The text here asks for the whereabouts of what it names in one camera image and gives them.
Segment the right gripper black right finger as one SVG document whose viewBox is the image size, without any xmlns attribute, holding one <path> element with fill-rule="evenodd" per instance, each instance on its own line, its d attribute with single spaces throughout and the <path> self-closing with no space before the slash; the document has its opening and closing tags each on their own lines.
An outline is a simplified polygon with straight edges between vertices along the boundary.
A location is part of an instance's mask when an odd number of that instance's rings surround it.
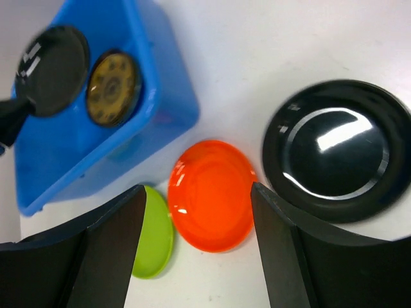
<svg viewBox="0 0 411 308">
<path fill-rule="evenodd" d="M 251 189 L 271 307 L 409 307 L 410 238 L 349 232 L 263 184 Z"/>
</svg>

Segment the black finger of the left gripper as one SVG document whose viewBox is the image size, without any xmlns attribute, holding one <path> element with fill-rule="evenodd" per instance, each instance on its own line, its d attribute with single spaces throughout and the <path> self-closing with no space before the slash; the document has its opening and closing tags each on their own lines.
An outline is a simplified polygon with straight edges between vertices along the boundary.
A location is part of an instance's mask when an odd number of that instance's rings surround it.
<svg viewBox="0 0 411 308">
<path fill-rule="evenodd" d="M 10 147 L 16 141 L 27 117 L 32 114 L 32 103 L 27 98 L 1 101 L 1 145 Z"/>
</svg>

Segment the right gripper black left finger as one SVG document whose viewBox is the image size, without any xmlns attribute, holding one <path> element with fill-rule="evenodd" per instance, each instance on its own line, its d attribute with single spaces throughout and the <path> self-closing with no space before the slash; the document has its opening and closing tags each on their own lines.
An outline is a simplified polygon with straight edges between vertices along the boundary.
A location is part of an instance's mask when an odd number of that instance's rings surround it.
<svg viewBox="0 0 411 308">
<path fill-rule="evenodd" d="M 1 244 L 1 307 L 123 307 L 146 191 L 107 203 L 19 242 Z"/>
</svg>

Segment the yellow patterned plate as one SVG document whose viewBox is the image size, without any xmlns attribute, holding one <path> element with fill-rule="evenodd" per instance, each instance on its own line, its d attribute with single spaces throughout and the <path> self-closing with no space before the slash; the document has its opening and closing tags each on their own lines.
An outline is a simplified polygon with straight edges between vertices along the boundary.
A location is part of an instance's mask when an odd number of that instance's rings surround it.
<svg viewBox="0 0 411 308">
<path fill-rule="evenodd" d="M 113 128 L 127 122 L 143 93 L 138 61 L 120 49 L 103 53 L 93 65 L 87 83 L 85 106 L 92 122 Z"/>
</svg>

